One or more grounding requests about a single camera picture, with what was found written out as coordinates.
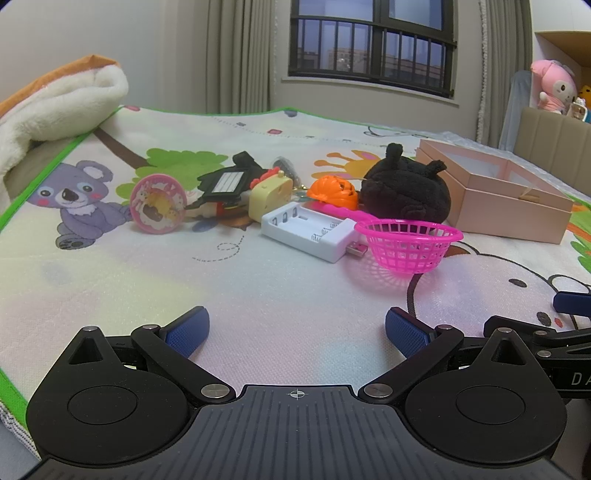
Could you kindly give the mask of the black plush toy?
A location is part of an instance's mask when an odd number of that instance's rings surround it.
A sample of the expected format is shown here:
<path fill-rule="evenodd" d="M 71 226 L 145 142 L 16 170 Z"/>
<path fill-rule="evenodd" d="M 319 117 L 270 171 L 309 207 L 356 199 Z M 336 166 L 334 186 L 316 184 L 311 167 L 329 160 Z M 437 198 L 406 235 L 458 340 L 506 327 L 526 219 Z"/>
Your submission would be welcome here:
<path fill-rule="evenodd" d="M 386 156 L 363 177 L 360 202 L 378 218 L 443 223 L 451 211 L 451 194 L 441 172 L 441 160 L 422 164 L 403 155 L 403 146 L 390 143 Z"/>

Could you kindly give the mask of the black item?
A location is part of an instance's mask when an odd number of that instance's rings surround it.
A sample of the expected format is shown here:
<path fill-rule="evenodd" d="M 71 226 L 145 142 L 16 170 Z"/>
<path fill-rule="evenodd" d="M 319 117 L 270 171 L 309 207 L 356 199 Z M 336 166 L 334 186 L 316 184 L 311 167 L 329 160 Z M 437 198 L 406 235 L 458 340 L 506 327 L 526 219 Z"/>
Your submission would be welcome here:
<path fill-rule="evenodd" d="M 298 185 L 301 182 L 300 177 L 297 175 L 296 167 L 294 167 L 294 164 L 287 158 L 284 158 L 283 156 L 277 157 L 276 160 L 273 161 L 273 168 L 279 168 L 283 171 L 288 178 L 293 180 L 294 185 Z"/>

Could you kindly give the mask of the beige curtain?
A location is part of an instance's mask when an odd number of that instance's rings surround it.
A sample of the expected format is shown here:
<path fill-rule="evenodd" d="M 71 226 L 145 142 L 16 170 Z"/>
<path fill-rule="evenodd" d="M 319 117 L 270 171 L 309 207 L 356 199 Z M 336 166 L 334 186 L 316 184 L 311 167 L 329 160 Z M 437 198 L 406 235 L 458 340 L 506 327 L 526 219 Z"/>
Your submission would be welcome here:
<path fill-rule="evenodd" d="M 511 80 L 533 61 L 529 1 L 480 1 L 482 83 L 476 140 L 497 147 L 509 101 Z"/>
<path fill-rule="evenodd" d="M 270 110 L 274 68 L 273 1 L 208 3 L 205 108 L 209 114 Z"/>

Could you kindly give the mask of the orange yellow toy tongs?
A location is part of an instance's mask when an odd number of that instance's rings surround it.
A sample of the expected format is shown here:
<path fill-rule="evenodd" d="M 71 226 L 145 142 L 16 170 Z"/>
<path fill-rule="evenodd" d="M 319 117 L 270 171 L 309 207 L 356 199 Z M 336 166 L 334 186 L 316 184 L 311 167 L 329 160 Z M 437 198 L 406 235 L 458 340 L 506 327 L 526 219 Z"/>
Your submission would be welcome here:
<path fill-rule="evenodd" d="M 304 204 L 304 208 L 314 210 L 318 213 L 329 215 L 339 219 L 351 219 L 355 222 L 370 222 L 376 220 L 376 217 L 362 210 L 351 210 L 345 207 L 336 207 L 335 205 L 324 203 L 312 199 L 305 190 L 294 191 L 294 199 Z"/>

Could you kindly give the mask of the yellow plush toy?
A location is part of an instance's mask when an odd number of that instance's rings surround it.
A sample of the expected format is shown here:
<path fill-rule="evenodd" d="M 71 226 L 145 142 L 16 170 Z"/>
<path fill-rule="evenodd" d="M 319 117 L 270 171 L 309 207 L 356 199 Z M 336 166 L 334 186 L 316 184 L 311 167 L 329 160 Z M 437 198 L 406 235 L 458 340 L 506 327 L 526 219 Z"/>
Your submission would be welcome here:
<path fill-rule="evenodd" d="M 583 85 L 579 92 L 578 97 L 585 101 L 585 106 L 588 110 L 591 109 L 591 87 L 589 85 Z"/>

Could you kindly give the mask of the pink cardboard box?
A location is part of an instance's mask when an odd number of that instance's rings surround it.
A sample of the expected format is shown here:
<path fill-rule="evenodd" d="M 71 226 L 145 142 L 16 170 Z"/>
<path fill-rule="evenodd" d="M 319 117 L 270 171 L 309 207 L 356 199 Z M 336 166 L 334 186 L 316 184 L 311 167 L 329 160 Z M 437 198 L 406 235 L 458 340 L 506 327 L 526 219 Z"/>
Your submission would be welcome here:
<path fill-rule="evenodd" d="M 517 163 L 500 156 L 423 139 L 416 160 L 444 162 L 451 195 L 447 221 L 465 233 L 559 244 L 573 201 Z"/>

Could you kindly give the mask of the pink plush doll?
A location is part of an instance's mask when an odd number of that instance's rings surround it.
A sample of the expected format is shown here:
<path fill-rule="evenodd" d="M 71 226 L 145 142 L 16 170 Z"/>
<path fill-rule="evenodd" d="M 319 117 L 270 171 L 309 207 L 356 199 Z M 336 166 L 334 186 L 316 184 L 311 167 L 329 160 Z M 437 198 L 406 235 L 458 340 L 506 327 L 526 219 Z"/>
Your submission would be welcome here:
<path fill-rule="evenodd" d="M 566 114 L 577 93 L 570 70 L 556 60 L 534 61 L 530 70 L 537 94 L 537 107 L 552 113 Z"/>

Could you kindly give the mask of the pink round cartoon tin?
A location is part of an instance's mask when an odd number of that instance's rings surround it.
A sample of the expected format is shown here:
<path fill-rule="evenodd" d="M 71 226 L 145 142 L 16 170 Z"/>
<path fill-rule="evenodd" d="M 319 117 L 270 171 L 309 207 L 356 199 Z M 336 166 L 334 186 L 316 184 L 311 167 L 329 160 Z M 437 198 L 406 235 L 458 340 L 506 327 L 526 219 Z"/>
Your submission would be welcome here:
<path fill-rule="evenodd" d="M 167 234 L 184 220 L 187 196 L 181 184 L 165 174 L 151 174 L 138 181 L 130 198 L 135 225 L 148 234 Z"/>

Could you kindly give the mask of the white battery charger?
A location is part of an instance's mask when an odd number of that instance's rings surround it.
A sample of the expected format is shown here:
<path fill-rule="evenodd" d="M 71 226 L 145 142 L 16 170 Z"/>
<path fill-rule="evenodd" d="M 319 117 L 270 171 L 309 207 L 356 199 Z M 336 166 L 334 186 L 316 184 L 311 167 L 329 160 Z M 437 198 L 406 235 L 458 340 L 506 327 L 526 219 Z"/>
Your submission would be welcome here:
<path fill-rule="evenodd" d="M 355 221 L 322 213 L 321 206 L 291 202 L 263 215 L 260 225 L 266 237 L 329 263 L 369 252 Z"/>

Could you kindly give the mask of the black luggage tag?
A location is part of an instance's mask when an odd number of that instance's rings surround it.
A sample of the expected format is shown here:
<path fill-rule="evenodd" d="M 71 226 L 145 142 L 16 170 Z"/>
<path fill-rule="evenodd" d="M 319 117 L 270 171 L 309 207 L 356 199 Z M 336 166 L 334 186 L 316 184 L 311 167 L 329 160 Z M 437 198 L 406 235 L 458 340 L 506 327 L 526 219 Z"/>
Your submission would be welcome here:
<path fill-rule="evenodd" d="M 186 210 L 195 210 L 206 203 L 236 205 L 242 193 L 252 189 L 252 182 L 259 180 L 269 170 L 264 169 L 246 151 L 232 157 L 233 164 L 228 167 L 200 175 L 197 188 L 201 195 L 190 201 Z"/>

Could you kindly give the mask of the yellow hello kitty camera toy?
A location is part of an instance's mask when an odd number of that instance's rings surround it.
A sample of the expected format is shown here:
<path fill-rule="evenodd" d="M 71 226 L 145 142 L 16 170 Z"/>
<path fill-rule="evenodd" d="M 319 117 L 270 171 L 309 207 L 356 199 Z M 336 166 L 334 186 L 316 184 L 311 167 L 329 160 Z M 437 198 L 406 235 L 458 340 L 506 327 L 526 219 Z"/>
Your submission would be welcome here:
<path fill-rule="evenodd" d="M 290 203 L 294 181 L 280 167 L 274 167 L 252 180 L 249 188 L 249 218 L 260 222 L 267 213 Z"/>

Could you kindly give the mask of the beige curtain left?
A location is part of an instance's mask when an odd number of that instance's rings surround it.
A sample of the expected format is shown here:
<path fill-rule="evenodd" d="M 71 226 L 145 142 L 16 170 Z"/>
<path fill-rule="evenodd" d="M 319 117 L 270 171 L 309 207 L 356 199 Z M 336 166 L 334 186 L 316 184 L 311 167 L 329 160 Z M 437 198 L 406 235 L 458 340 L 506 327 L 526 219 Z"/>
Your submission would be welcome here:
<path fill-rule="evenodd" d="M 274 68 L 273 1 L 208 3 L 205 108 L 209 114 L 270 110 Z"/>

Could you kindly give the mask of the pink plastic basket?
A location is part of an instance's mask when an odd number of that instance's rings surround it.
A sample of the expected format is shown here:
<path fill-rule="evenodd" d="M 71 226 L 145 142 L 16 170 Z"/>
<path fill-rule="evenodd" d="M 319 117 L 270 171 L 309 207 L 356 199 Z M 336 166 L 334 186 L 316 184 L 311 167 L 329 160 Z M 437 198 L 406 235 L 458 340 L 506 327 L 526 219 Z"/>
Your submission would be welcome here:
<path fill-rule="evenodd" d="M 411 220 L 356 222 L 379 266 L 405 275 L 428 273 L 439 266 L 464 234 L 451 226 Z"/>

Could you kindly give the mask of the orange toy helmet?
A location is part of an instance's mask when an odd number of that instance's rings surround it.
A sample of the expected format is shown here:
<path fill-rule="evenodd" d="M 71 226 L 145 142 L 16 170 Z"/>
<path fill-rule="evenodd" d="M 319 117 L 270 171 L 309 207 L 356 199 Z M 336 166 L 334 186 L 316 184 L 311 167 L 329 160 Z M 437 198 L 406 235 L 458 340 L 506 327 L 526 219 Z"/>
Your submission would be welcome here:
<path fill-rule="evenodd" d="M 356 210 L 359 208 L 359 194 L 356 187 L 348 180 L 325 175 L 315 180 L 307 191 L 308 198 L 331 204 L 335 207 Z"/>

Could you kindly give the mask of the dark framed window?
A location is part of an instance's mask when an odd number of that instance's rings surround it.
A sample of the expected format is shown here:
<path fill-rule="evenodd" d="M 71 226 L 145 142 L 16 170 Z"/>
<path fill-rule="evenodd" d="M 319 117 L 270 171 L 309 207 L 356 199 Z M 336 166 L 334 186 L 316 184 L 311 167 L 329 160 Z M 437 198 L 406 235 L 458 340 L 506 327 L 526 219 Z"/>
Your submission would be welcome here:
<path fill-rule="evenodd" d="M 294 1 L 288 73 L 449 99 L 454 26 L 453 1 Z"/>

